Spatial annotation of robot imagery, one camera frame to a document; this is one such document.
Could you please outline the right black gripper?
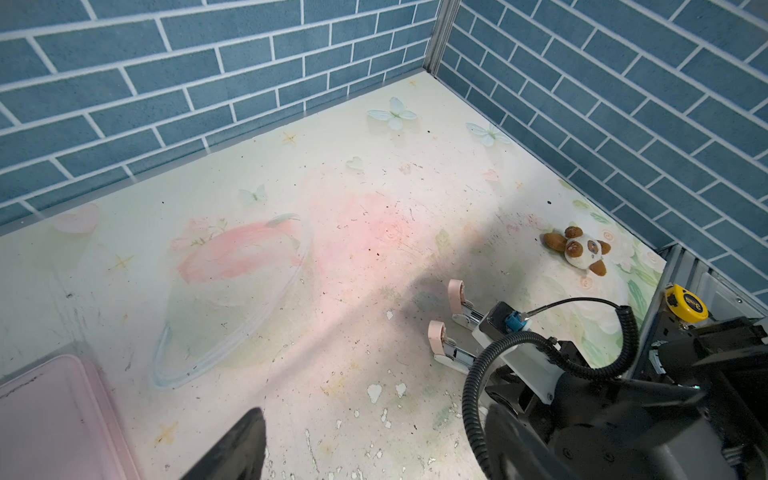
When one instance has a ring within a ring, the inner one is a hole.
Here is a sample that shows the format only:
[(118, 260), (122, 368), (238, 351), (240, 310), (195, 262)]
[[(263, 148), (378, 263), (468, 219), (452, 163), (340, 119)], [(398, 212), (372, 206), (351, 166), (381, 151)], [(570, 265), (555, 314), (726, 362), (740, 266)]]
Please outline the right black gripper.
[(483, 374), (491, 479), (741, 479), (744, 363), (714, 356), (686, 384), (561, 375), (544, 404), (511, 372)]

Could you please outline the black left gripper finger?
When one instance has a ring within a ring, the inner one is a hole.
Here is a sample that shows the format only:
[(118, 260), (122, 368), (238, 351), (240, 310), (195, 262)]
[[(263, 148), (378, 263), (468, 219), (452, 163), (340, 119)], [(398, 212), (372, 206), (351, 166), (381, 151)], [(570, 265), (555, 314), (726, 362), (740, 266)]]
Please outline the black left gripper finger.
[(266, 421), (261, 408), (247, 411), (182, 479), (259, 480), (266, 458)]

